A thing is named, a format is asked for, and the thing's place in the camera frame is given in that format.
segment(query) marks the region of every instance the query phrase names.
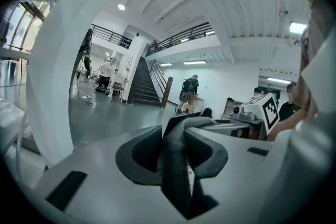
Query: gray floor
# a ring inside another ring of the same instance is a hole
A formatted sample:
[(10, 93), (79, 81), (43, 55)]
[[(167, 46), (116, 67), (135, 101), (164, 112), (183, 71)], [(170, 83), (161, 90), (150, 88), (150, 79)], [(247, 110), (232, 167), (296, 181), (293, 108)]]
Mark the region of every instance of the gray floor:
[[(0, 61), (0, 98), (4, 98), (17, 107), (26, 109), (26, 68), (23, 66), (21, 77), (20, 65), (16, 65), (14, 77), (9, 77), (7, 61)], [(122, 104), (114, 97), (109, 102), (107, 96), (94, 90), (93, 81), (80, 77), (79, 96), (85, 93), (92, 97), (93, 106), (88, 106), (77, 98), (77, 82), (71, 88), (69, 97), (69, 119), (72, 141), (75, 148), (94, 141), (113, 137), (123, 132), (153, 125), (162, 125), (165, 129), (168, 120), (175, 113), (175, 106), (167, 104), (165, 109), (142, 104)]]

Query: metal railing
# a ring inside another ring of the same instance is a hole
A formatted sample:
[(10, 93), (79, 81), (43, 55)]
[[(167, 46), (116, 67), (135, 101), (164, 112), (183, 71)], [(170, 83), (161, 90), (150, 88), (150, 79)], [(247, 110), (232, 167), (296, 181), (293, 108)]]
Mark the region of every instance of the metal railing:
[(129, 39), (128, 37), (124, 37), (106, 28), (94, 24), (92, 24), (90, 28), (93, 30), (92, 35), (95, 37), (99, 37), (108, 42), (112, 42), (121, 47), (124, 47), (125, 49), (128, 49), (131, 45), (132, 39)]
[(201, 37), (206, 37), (209, 35), (214, 35), (211, 25), (209, 23), (203, 23), (187, 30), (184, 30), (170, 38), (161, 41), (160, 43), (151, 43), (149, 46), (149, 50), (147, 51), (146, 56), (155, 54), (161, 50), (171, 48), (178, 44), (183, 44), (190, 40), (194, 40)]
[(172, 87), (172, 83), (173, 83), (173, 78), (172, 77), (168, 77), (168, 81), (166, 81), (162, 75), (161, 70), (159, 69), (159, 67), (156, 64), (156, 60), (153, 61), (149, 61), (149, 63), (151, 64), (151, 69), (149, 71), (149, 73), (151, 73), (153, 71), (153, 74), (159, 84), (160, 90), (163, 94), (162, 97), (162, 101), (161, 101), (161, 106), (163, 108), (166, 107), (167, 101), (168, 101), (168, 96), (170, 93), (170, 89)]

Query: fluorescent light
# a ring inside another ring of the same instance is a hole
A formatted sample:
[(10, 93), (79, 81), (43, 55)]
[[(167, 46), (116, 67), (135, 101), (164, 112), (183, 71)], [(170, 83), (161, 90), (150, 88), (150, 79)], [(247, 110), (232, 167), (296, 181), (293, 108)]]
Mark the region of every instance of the fluorescent light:
[(305, 30), (306, 27), (307, 25), (304, 24), (291, 23), (289, 31), (291, 33), (302, 34), (302, 32)]
[(210, 31), (210, 32), (205, 33), (205, 35), (208, 36), (208, 35), (212, 35), (214, 33), (215, 33), (215, 31)]
[(125, 7), (125, 5), (123, 5), (123, 4), (119, 4), (119, 5), (118, 5), (118, 9), (119, 9), (119, 10), (125, 10), (126, 7)]
[(292, 83), (292, 82), (289, 81), (289, 80), (276, 79), (276, 78), (267, 78), (267, 80), (275, 81), (275, 82), (280, 82), (280, 83), (285, 83), (285, 84), (291, 84), (291, 83)]
[(183, 62), (185, 65), (200, 65), (206, 63), (206, 61), (193, 61), (193, 62)]

